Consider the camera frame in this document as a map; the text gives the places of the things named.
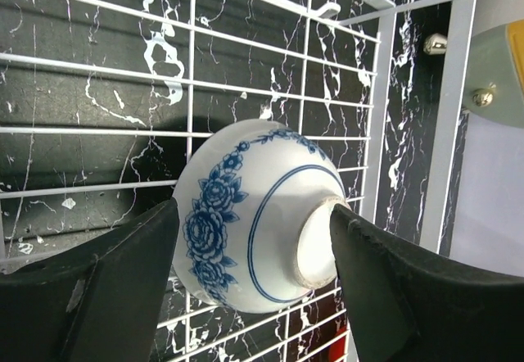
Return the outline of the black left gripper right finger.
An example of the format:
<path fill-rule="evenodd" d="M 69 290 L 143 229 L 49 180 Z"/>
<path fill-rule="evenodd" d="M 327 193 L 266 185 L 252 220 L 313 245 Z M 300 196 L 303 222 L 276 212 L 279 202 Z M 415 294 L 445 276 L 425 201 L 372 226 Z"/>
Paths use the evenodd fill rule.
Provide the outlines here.
<path fill-rule="evenodd" d="M 521 361 L 523 279 L 454 261 L 336 205 L 332 249 L 361 361 Z"/>

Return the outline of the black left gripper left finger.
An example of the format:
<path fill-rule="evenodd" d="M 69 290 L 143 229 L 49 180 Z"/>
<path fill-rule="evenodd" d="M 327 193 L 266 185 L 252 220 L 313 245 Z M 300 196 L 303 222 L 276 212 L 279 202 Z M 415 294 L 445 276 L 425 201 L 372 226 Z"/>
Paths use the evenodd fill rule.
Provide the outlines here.
<path fill-rule="evenodd" d="M 3 361 L 147 361 L 178 236 L 164 201 L 1 276 Z"/>

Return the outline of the blue floral porcelain bowl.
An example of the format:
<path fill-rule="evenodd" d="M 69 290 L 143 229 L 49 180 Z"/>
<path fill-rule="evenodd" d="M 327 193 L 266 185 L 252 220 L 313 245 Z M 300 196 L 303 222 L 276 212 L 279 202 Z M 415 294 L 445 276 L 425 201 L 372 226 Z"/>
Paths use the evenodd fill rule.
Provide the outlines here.
<path fill-rule="evenodd" d="M 243 120 L 209 137 L 174 199 L 173 267 L 206 304 L 270 313 L 337 275 L 329 223 L 346 201 L 341 176 L 316 143 L 283 124 Z"/>

